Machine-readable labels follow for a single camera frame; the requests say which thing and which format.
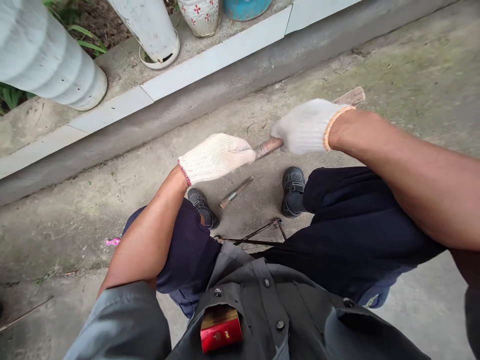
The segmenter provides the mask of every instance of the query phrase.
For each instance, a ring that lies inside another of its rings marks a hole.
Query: pink clip
[[[113,245],[113,246],[118,246],[120,244],[120,239],[118,237],[113,238],[112,240],[106,240],[105,245]]]

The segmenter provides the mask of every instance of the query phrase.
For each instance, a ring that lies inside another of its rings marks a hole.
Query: trousers
[[[362,306],[382,306],[402,273],[446,249],[414,224],[387,184],[364,166],[314,170],[302,204],[314,215],[311,224],[251,255],[297,270]],[[144,208],[130,216],[123,234]],[[169,294],[188,318],[207,290],[220,249],[184,199],[156,288]]]

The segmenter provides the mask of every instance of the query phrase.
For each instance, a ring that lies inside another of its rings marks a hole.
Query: white tile
[[[68,124],[91,134],[153,103],[145,91],[136,86],[80,115]]]
[[[84,138],[85,131],[64,125],[14,153],[0,158],[0,179]]]
[[[186,87],[282,39],[292,6],[140,85],[154,100]]]
[[[360,0],[295,0],[285,34],[306,28]]]

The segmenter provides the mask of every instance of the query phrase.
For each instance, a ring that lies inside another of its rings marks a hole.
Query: sneaker
[[[305,190],[305,176],[301,168],[291,166],[283,175],[283,201],[281,213],[287,218],[298,218],[305,211],[302,205],[302,195]]]
[[[205,226],[209,230],[215,230],[220,224],[219,218],[214,214],[212,209],[209,207],[207,202],[207,197],[203,192],[197,188],[192,187],[188,190],[188,201],[190,201],[195,209],[203,216],[205,219]]]

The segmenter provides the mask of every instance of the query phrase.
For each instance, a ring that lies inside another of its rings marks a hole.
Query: flower pot
[[[253,20],[267,11],[273,0],[224,0],[225,14],[235,21]]]
[[[39,0],[0,1],[0,82],[89,110],[107,77]]]
[[[163,0],[108,0],[140,43],[142,63],[151,69],[172,64],[180,52],[180,40]]]
[[[178,7],[193,35],[208,38],[215,34],[220,20],[221,0],[178,0]]]

